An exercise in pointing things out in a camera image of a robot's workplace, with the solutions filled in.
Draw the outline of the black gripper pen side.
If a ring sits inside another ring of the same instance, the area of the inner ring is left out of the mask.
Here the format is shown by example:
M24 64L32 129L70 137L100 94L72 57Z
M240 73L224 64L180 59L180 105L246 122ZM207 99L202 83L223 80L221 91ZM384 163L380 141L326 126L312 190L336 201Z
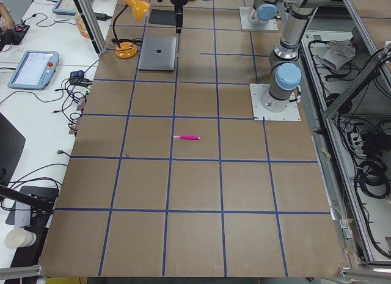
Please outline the black gripper pen side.
M175 32L180 34L183 27L183 6L188 3L188 0L170 0L170 2L175 6Z

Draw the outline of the silver robot arm near mouse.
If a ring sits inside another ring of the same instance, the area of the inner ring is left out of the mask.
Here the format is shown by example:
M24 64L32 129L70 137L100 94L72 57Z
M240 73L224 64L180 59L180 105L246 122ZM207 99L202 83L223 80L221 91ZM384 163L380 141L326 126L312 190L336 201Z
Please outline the silver robot arm near mouse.
M274 20L276 16L277 4L254 0L247 19L254 26L260 26Z

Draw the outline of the silver robot arm near pen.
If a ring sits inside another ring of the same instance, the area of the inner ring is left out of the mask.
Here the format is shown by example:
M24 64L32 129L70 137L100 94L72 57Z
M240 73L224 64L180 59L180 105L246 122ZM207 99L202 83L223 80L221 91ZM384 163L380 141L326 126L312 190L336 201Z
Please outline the silver robot arm near pen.
M290 102L292 92L300 84L302 73L296 65L299 46L310 19L319 6L331 0L254 0L272 5L291 3L290 14L279 43L270 53L272 83L260 97L261 105L270 112L283 112Z

